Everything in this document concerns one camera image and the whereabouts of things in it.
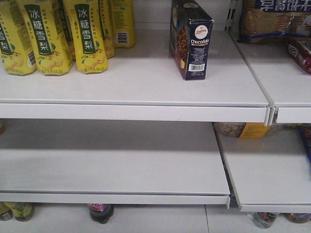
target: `store shelf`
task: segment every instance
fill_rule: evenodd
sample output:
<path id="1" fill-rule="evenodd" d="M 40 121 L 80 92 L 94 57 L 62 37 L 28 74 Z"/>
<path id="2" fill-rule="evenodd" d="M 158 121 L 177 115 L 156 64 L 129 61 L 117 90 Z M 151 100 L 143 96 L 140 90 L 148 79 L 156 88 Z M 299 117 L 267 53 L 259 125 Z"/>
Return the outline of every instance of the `store shelf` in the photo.
<path id="1" fill-rule="evenodd" d="M 264 122 L 268 101 L 227 32 L 213 31 L 205 80 L 184 81 L 168 30 L 137 30 L 108 71 L 17 77 L 0 70 L 0 118 Z"/>
<path id="2" fill-rule="evenodd" d="M 5 120 L 0 200 L 226 204 L 212 124 Z"/>
<path id="3" fill-rule="evenodd" d="M 209 233 L 309 233 L 311 222 L 291 223 L 285 216 L 280 215 L 268 229 L 260 229 L 252 220 L 252 213 L 240 212 L 237 207 L 229 210 L 223 207 L 207 207 Z"/>
<path id="4" fill-rule="evenodd" d="M 310 163 L 297 131 L 218 137 L 241 211 L 311 213 Z"/>
<path id="5" fill-rule="evenodd" d="M 116 205 L 106 224 L 94 222 L 85 204 L 36 206 L 28 222 L 0 222 L 1 233 L 208 233 L 205 208 L 199 206 Z"/>
<path id="6" fill-rule="evenodd" d="M 233 33 L 234 41 L 238 38 Z M 283 44 L 236 43 L 245 62 L 275 108 L 277 123 L 311 122 L 310 74 L 286 53 Z"/>

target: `cookie package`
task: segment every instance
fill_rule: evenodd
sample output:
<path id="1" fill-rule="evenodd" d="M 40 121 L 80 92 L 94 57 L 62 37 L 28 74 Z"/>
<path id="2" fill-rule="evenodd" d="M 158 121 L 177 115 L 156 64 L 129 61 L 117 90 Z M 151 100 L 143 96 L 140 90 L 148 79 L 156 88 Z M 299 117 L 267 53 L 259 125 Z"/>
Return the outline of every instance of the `cookie package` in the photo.
<path id="1" fill-rule="evenodd" d="M 240 39 L 266 44 L 311 35 L 311 0 L 243 0 Z"/>
<path id="2" fill-rule="evenodd" d="M 213 22 L 194 0 L 172 0 L 170 51 L 184 80 L 205 79 Z"/>

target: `green label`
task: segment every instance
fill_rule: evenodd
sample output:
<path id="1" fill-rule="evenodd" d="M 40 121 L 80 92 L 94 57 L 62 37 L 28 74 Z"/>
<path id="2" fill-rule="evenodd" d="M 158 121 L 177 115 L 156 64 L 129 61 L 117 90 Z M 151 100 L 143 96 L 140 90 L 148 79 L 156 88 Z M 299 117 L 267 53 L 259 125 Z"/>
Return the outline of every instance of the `green label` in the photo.
<path id="1" fill-rule="evenodd" d="M 1 52 L 6 55 L 12 55 L 12 51 L 9 45 L 8 40 L 6 39 L 6 36 L 4 34 L 4 30 L 2 28 L 2 25 L 0 24 L 0 46 L 1 46 Z"/>
<path id="2" fill-rule="evenodd" d="M 67 42 L 71 42 L 72 41 L 72 35 L 71 35 L 69 25 L 67 22 L 67 17 L 66 17 L 66 12 L 65 12 L 65 8 L 64 8 L 63 0 L 58 0 L 58 12 L 59 12 L 60 20 L 62 21 L 62 26 L 63 26 L 63 30 L 65 33 L 66 40 L 67 40 Z"/>
<path id="3" fill-rule="evenodd" d="M 81 41 L 83 47 L 83 53 L 91 54 L 96 53 L 94 45 L 91 21 L 89 17 L 89 5 L 88 4 L 77 4 L 74 6 L 78 17 L 78 23 L 81 32 Z"/>
<path id="4" fill-rule="evenodd" d="M 40 6 L 38 5 L 25 5 L 25 9 L 31 21 L 34 30 L 35 38 L 37 41 L 39 54 L 52 55 L 49 40 L 44 29 L 43 18 L 41 15 Z"/>

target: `yellow bottle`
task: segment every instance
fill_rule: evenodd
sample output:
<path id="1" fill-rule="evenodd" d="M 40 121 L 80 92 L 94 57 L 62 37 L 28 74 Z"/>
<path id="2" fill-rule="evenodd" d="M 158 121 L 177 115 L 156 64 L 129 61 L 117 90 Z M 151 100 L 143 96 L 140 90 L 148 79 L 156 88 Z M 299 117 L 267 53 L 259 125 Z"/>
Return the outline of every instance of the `yellow bottle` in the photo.
<path id="1" fill-rule="evenodd" d="M 36 70 L 33 48 L 15 0 L 0 1 L 0 55 L 8 74 L 24 76 Z"/>
<path id="2" fill-rule="evenodd" d="M 114 14 L 113 31 L 116 48 L 130 48 L 135 45 L 135 27 L 132 0 L 111 0 Z"/>
<path id="3" fill-rule="evenodd" d="M 115 55 L 115 41 L 113 32 L 113 12 L 110 0 L 99 0 L 102 31 L 107 58 Z"/>
<path id="4" fill-rule="evenodd" d="M 29 202 L 4 201 L 3 203 L 11 209 L 15 219 L 20 222 L 28 221 L 34 215 L 35 208 Z"/>
<path id="5" fill-rule="evenodd" d="M 84 74 L 108 69 L 98 0 L 64 0 L 76 53 L 78 70 Z"/>
<path id="6" fill-rule="evenodd" d="M 17 0 L 23 14 L 37 68 L 47 76 L 70 71 L 72 56 L 58 13 L 57 0 Z"/>
<path id="7" fill-rule="evenodd" d="M 69 50 L 70 50 L 71 55 L 72 55 L 72 60 L 76 61 L 76 55 L 74 52 L 74 44 L 73 44 L 71 27 L 70 27 L 67 12 L 65 10 L 64 2 L 63 2 L 63 0 L 57 0 L 57 1 L 58 1 L 59 16 L 60 16 L 60 19 L 61 19 L 62 24 L 63 24 L 63 30 L 64 30 L 65 37 L 66 37 L 66 40 L 67 40 L 67 43 L 69 46 Z"/>

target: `chocolate cookie box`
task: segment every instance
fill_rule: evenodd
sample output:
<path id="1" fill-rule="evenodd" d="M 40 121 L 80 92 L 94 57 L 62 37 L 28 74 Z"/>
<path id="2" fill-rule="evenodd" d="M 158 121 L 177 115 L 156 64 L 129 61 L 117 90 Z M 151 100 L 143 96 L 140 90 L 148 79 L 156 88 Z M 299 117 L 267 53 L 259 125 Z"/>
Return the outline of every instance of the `chocolate cookie box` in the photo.
<path id="1" fill-rule="evenodd" d="M 311 74 L 311 38 L 287 39 L 286 51 L 300 67 Z"/>
<path id="2" fill-rule="evenodd" d="M 205 79 L 214 20 L 194 0 L 172 0 L 170 51 L 185 80 Z"/>

